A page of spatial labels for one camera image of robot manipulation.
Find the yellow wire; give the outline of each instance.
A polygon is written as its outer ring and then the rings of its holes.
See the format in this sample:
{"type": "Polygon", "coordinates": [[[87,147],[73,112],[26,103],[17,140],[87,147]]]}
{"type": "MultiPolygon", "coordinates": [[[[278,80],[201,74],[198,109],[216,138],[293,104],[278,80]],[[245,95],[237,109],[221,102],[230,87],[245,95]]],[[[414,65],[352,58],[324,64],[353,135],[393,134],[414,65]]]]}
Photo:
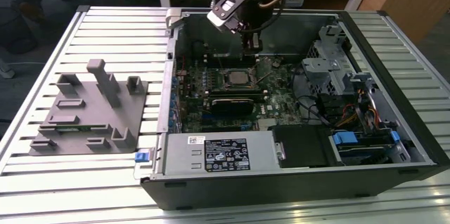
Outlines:
{"type": "Polygon", "coordinates": [[[357,117],[357,114],[353,114],[345,121],[342,121],[337,127],[342,126],[344,124],[348,124],[354,118],[357,117]]]}

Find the red wire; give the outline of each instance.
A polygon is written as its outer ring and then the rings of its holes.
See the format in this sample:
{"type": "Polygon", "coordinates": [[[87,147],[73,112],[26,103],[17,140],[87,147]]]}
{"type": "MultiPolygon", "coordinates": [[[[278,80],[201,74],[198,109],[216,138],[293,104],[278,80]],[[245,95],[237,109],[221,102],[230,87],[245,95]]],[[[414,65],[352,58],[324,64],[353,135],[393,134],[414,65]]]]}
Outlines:
{"type": "Polygon", "coordinates": [[[353,106],[353,104],[348,104],[348,105],[344,107],[344,110],[342,110],[342,118],[346,117],[346,109],[348,109],[349,107],[352,107],[352,106],[353,106]]]}

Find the power supply label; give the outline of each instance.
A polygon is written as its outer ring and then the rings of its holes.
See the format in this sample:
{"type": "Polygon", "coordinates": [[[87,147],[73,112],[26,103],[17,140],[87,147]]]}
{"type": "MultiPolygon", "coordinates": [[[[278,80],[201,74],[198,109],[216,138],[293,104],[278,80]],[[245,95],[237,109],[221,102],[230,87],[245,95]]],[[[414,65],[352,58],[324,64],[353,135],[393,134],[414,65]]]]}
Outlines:
{"type": "Polygon", "coordinates": [[[205,170],[250,170],[248,139],[205,140],[205,170]]]}

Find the metal slat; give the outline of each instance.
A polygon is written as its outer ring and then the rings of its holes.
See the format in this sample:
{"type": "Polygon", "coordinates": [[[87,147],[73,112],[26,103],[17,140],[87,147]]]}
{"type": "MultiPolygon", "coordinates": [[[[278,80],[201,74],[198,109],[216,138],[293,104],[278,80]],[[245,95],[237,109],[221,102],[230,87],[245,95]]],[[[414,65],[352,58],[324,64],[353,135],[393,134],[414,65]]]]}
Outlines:
{"type": "Polygon", "coordinates": [[[83,22],[117,22],[117,23],[165,23],[166,17],[154,16],[86,16],[83,22]]]}
{"type": "Polygon", "coordinates": [[[381,19],[381,16],[377,12],[356,12],[356,13],[350,13],[350,16],[354,20],[358,20],[358,19],[380,20],[381,19]]]}
{"type": "Polygon", "coordinates": [[[429,99],[448,99],[449,94],[443,89],[430,90],[404,90],[409,100],[429,100],[429,99]]]}
{"type": "Polygon", "coordinates": [[[162,53],[167,45],[78,45],[70,46],[70,54],[114,54],[114,53],[162,53]]]}
{"type": "MultiPolygon", "coordinates": [[[[118,72],[162,72],[165,63],[107,63],[105,70],[118,72]]],[[[55,66],[57,73],[89,73],[86,63],[59,64],[55,66]]]]}
{"type": "Polygon", "coordinates": [[[362,32],[393,33],[393,28],[386,25],[358,25],[358,28],[362,32]]]}
{"type": "Polygon", "coordinates": [[[63,163],[34,163],[22,165],[7,165],[3,173],[14,174],[21,172],[46,172],[65,170],[97,170],[97,169],[121,169],[133,168],[135,166],[135,158],[133,160],[114,161],[86,161],[86,162],[63,162],[63,163]]]}
{"type": "Polygon", "coordinates": [[[357,25],[386,25],[386,22],[382,19],[354,19],[357,25]]]}
{"type": "Polygon", "coordinates": [[[450,124],[450,111],[433,111],[418,113],[425,123],[447,122],[450,124]]]}
{"type": "Polygon", "coordinates": [[[91,59],[103,59],[105,62],[165,62],[166,53],[159,54],[66,54],[61,56],[61,63],[87,63],[91,59]]]}
{"type": "MultiPolygon", "coordinates": [[[[59,191],[87,188],[111,188],[129,187],[139,185],[139,180],[134,178],[134,168],[113,169],[113,170],[90,170],[90,171],[67,171],[38,174],[22,174],[15,176],[5,176],[0,179],[0,193],[18,192],[42,192],[59,191]]],[[[0,205],[9,205],[7,197],[0,197],[0,205]]]]}
{"type": "MultiPolygon", "coordinates": [[[[362,60],[361,55],[356,52],[352,53],[356,60],[362,60]]],[[[417,61],[412,53],[377,53],[382,61],[417,61]]]]}
{"type": "MultiPolygon", "coordinates": [[[[410,53],[410,50],[405,46],[381,46],[381,45],[374,45],[373,46],[374,52],[378,53],[410,53]]],[[[357,53],[356,48],[353,47],[350,49],[352,53],[357,53]]]]}
{"type": "Polygon", "coordinates": [[[167,29],[166,23],[82,23],[81,30],[95,29],[95,30],[122,30],[122,29],[167,29]]]}
{"type": "Polygon", "coordinates": [[[450,104],[418,104],[413,107],[416,111],[450,111],[450,104]]]}
{"type": "Polygon", "coordinates": [[[75,37],[167,37],[166,30],[78,30],[75,37]]]}
{"type": "MultiPolygon", "coordinates": [[[[161,93],[162,90],[163,90],[163,85],[161,83],[150,83],[149,84],[149,89],[147,89],[149,94],[161,93]]],[[[57,87],[57,85],[49,85],[49,86],[43,87],[41,94],[42,95],[58,95],[59,92],[61,92],[61,90],[57,87]]]]}
{"type": "Polygon", "coordinates": [[[436,137],[450,136],[450,123],[428,124],[428,128],[436,137]]]}
{"type": "Polygon", "coordinates": [[[166,16],[166,11],[91,9],[89,16],[166,16]]]}
{"type": "MultiPolygon", "coordinates": [[[[358,61],[360,67],[366,69],[368,66],[364,61],[358,61]]],[[[393,61],[384,61],[382,62],[388,70],[424,70],[424,66],[420,62],[393,62],[393,61]]]]}
{"type": "Polygon", "coordinates": [[[432,75],[426,71],[401,71],[392,70],[389,72],[396,80],[408,79],[408,80],[420,80],[420,79],[433,79],[432,75]]]}
{"type": "Polygon", "coordinates": [[[396,80],[401,89],[440,89],[441,84],[435,79],[417,79],[417,80],[396,80]]]}
{"type": "Polygon", "coordinates": [[[404,42],[396,38],[368,38],[372,45],[404,45],[404,42]]]}
{"type": "Polygon", "coordinates": [[[364,32],[366,38],[396,38],[398,39],[396,33],[389,32],[364,32]]]}
{"type": "MultiPolygon", "coordinates": [[[[97,81],[97,78],[94,77],[93,74],[89,73],[77,73],[75,74],[78,79],[81,81],[97,81]]],[[[149,82],[161,82],[163,80],[163,73],[115,73],[115,79],[118,81],[127,81],[129,76],[139,76],[143,81],[149,82]]],[[[51,76],[51,82],[50,83],[57,83],[61,75],[55,74],[51,76]]]]}
{"type": "Polygon", "coordinates": [[[73,45],[166,45],[166,37],[77,37],[73,45]]]}

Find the blue latch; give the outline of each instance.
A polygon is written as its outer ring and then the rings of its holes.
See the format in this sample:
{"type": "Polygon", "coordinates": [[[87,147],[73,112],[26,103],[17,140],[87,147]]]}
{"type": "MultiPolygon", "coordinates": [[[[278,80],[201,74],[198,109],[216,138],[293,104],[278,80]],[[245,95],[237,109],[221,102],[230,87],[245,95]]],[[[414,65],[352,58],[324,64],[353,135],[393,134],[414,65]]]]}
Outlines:
{"type": "Polygon", "coordinates": [[[397,133],[397,131],[392,131],[392,136],[396,142],[401,140],[401,136],[400,136],[400,133],[397,133]]]}
{"type": "Polygon", "coordinates": [[[138,152],[135,155],[135,162],[150,162],[150,153],[138,152]]]}
{"type": "Polygon", "coordinates": [[[333,135],[333,140],[336,141],[336,145],[342,143],[358,143],[357,135],[354,132],[337,132],[333,135]]]}

